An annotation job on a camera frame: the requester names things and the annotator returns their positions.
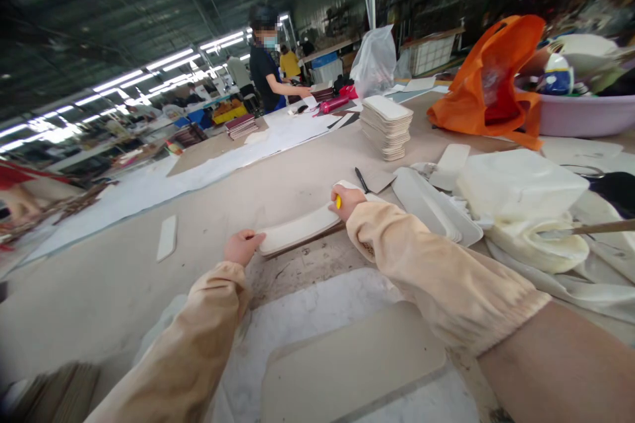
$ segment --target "face mask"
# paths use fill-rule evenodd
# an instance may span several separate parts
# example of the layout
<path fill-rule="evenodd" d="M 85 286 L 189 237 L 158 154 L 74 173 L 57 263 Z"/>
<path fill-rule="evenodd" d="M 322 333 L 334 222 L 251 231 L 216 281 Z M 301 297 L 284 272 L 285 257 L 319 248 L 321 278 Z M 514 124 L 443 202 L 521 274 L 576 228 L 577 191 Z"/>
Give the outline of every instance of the face mask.
<path fill-rule="evenodd" d="M 278 45 L 278 37 L 277 36 L 266 36 L 263 40 L 263 44 L 265 48 L 268 50 L 275 50 Z"/>

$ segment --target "stack of leather pieces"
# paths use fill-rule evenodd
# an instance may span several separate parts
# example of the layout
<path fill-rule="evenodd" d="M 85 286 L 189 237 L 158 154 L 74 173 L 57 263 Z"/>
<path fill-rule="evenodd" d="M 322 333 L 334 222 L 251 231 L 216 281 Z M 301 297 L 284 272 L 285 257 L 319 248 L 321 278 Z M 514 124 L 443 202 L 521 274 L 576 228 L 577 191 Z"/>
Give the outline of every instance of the stack of leather pieces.
<path fill-rule="evenodd" d="M 333 82 L 320 83 L 311 86 L 311 94 L 318 102 L 332 99 L 333 96 L 335 96 L 335 92 L 333 91 Z"/>
<path fill-rule="evenodd" d="M 189 124 L 179 129 L 171 141 L 176 141 L 183 147 L 190 147 L 199 142 L 203 142 L 205 137 L 203 129 L 201 129 L 198 124 Z"/>
<path fill-rule="evenodd" d="M 371 96 L 362 100 L 364 110 L 359 118 L 362 132 L 385 161 L 405 156 L 404 144 L 410 140 L 408 128 L 412 111 L 383 96 Z"/>
<path fill-rule="evenodd" d="M 227 127 L 227 134 L 232 140 L 236 140 L 243 135 L 251 134 L 258 129 L 253 114 L 246 114 L 234 120 L 230 120 L 225 123 L 225 127 Z"/>
<path fill-rule="evenodd" d="M 15 383 L 5 395 L 10 421 L 80 423 L 89 414 L 99 368 L 71 362 L 57 371 Z"/>

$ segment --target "yellow box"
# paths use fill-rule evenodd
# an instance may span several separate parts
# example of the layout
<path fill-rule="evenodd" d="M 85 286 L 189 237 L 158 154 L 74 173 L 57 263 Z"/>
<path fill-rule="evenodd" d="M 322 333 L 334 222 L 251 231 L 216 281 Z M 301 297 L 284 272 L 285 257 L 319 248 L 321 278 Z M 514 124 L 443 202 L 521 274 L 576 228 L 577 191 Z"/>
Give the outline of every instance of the yellow box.
<path fill-rule="evenodd" d="M 240 116 L 244 116 L 245 114 L 247 114 L 247 109 L 243 105 L 243 106 L 237 107 L 236 109 L 232 109 L 230 111 L 227 111 L 225 114 L 221 114 L 220 116 L 216 116 L 214 118 L 214 122 L 216 124 L 222 124 L 223 122 L 227 122 L 227 121 L 230 121 L 232 119 L 239 118 Z"/>

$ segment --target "white box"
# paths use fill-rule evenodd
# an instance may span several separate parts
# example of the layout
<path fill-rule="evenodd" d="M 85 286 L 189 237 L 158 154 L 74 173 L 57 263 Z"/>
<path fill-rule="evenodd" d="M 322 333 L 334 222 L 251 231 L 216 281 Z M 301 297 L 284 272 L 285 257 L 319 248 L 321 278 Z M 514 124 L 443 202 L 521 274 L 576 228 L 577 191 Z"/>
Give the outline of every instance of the white box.
<path fill-rule="evenodd" d="M 456 181 L 472 211 L 509 220 L 558 217 L 589 182 L 527 149 L 473 155 Z"/>

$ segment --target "purple plastic basin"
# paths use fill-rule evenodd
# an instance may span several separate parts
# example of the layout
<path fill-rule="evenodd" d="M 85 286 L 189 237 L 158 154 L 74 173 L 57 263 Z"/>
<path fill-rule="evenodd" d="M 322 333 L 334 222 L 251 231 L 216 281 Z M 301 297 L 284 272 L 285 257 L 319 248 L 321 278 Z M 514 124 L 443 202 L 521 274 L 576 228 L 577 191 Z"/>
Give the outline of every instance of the purple plastic basin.
<path fill-rule="evenodd" d="M 635 96 L 540 95 L 540 98 L 541 135 L 602 137 L 635 126 Z"/>

